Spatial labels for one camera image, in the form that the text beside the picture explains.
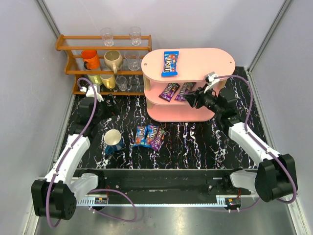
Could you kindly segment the purple candy bag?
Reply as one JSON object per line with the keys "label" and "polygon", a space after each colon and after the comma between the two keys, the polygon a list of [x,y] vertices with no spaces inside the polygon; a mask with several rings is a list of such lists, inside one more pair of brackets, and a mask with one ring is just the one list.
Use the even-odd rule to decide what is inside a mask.
{"label": "purple candy bag", "polygon": [[170,102],[174,94],[178,91],[179,88],[180,88],[180,85],[178,83],[168,83],[166,88],[158,97],[162,98],[165,101]]}
{"label": "purple candy bag", "polygon": [[189,92],[192,91],[193,87],[195,86],[196,82],[187,82],[184,83],[183,86],[181,87],[178,95],[175,97],[175,100],[177,101],[185,101],[185,94],[188,94]]}
{"label": "purple candy bag", "polygon": [[151,141],[151,148],[154,151],[160,150],[161,146],[164,143],[166,134],[167,132],[162,128],[157,131],[155,138]]}

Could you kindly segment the blue candy bag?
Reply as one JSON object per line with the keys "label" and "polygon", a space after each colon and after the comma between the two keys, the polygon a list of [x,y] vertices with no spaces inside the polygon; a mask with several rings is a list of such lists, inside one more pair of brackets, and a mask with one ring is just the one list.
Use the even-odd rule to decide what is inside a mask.
{"label": "blue candy bag", "polygon": [[146,137],[144,140],[144,147],[151,147],[151,142],[156,137],[158,129],[158,126],[148,125]]}
{"label": "blue candy bag", "polygon": [[177,72],[177,61],[179,57],[179,51],[165,51],[163,60],[163,70],[161,73],[162,77],[176,76]]}
{"label": "blue candy bag", "polygon": [[134,145],[136,146],[144,146],[146,147],[146,134],[147,134],[148,127],[147,126],[137,126],[136,127],[136,135],[134,139]]}

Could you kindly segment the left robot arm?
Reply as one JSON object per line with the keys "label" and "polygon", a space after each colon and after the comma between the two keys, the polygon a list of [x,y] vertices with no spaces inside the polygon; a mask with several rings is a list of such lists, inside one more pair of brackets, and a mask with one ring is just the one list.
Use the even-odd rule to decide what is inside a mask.
{"label": "left robot arm", "polygon": [[84,173],[73,181],[76,168],[98,134],[98,124],[120,114],[112,94],[84,97],[78,104],[78,114],[69,129],[67,143],[53,168],[42,180],[31,186],[32,202],[38,217],[70,220],[76,204],[98,186],[98,175]]}

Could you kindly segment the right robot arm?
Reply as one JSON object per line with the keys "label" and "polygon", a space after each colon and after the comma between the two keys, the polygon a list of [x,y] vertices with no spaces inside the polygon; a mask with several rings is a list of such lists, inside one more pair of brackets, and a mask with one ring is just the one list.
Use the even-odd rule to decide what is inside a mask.
{"label": "right robot arm", "polygon": [[223,88],[215,94],[212,89],[198,88],[184,97],[191,107],[206,107],[212,111],[219,128],[258,166],[257,172],[232,171],[225,180],[225,186],[254,191],[265,202],[281,200],[290,194],[292,198],[288,203],[295,200],[297,178],[293,157],[280,154],[251,131],[237,111],[232,90]]}

